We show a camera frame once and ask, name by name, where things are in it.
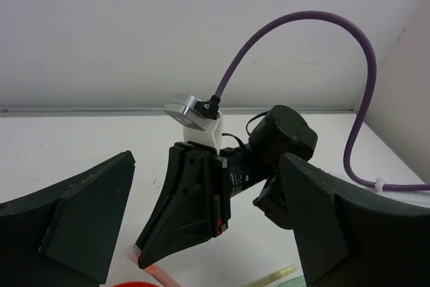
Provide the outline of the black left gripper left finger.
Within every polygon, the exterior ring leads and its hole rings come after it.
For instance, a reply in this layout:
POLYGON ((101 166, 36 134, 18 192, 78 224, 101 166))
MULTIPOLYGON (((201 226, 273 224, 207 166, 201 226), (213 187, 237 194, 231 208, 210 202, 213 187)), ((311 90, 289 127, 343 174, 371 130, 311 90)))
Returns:
POLYGON ((1 203, 1 283, 105 284, 134 170, 125 151, 1 203))

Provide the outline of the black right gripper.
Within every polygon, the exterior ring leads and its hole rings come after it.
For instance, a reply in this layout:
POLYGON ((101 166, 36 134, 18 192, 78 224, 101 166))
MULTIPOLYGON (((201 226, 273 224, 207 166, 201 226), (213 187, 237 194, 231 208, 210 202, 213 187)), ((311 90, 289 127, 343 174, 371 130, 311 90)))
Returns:
POLYGON ((217 172, 215 150, 175 143, 155 208, 139 235, 141 269, 169 255, 221 235, 231 218, 230 199, 269 177, 250 145, 220 151, 220 215, 212 181, 217 172))

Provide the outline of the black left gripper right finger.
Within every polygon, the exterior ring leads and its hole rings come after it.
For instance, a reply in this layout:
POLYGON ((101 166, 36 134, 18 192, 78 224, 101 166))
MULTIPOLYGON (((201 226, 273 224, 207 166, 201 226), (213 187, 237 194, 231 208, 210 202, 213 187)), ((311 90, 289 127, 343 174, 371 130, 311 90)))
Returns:
POLYGON ((429 283, 428 208, 379 196, 290 153, 279 161, 307 283, 429 283))

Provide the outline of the pink glue stick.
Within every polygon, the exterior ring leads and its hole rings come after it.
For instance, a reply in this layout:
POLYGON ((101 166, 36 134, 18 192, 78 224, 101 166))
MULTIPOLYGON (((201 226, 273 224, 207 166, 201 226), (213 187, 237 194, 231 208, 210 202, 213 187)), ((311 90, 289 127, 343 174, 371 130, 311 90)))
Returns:
MULTIPOLYGON (((138 265, 141 250, 135 244, 131 244, 125 251, 129 260, 138 265)), ((143 269, 148 275, 153 277, 161 286, 165 287, 180 287, 181 285, 174 280, 166 271, 162 270, 158 265, 150 265, 143 269)))

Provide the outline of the orange round desk organizer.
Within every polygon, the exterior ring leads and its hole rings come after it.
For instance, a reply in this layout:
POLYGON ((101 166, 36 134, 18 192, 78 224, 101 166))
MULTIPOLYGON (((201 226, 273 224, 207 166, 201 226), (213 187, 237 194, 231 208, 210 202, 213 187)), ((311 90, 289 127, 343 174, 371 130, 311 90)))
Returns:
POLYGON ((145 281, 128 281, 114 284, 112 287, 157 287, 157 285, 145 281))

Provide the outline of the yellow pen with clear cap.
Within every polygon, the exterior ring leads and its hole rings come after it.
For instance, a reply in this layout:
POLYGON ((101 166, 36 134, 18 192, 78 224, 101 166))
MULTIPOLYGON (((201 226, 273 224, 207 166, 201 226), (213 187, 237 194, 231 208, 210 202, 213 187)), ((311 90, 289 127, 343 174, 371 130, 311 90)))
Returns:
POLYGON ((281 280, 282 278, 285 278, 289 276, 290 274, 293 274, 296 271, 296 266, 290 265, 287 267, 284 267, 280 270, 277 270, 269 275, 263 276, 262 278, 259 278, 251 283, 246 284, 247 287, 264 287, 272 282, 276 282, 278 280, 281 280))

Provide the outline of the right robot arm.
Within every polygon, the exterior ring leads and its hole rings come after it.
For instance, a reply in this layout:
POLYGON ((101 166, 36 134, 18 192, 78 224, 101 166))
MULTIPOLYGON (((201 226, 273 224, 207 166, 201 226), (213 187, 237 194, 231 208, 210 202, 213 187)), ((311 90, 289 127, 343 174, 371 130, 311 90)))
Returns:
POLYGON ((231 218, 231 198, 263 183, 253 200, 281 229, 293 228, 286 202, 286 157, 309 161, 318 136, 292 108, 276 105, 257 115, 247 142, 215 149, 177 142, 169 149, 167 173, 155 208, 137 238, 137 264, 145 269, 159 260, 220 236, 231 218))

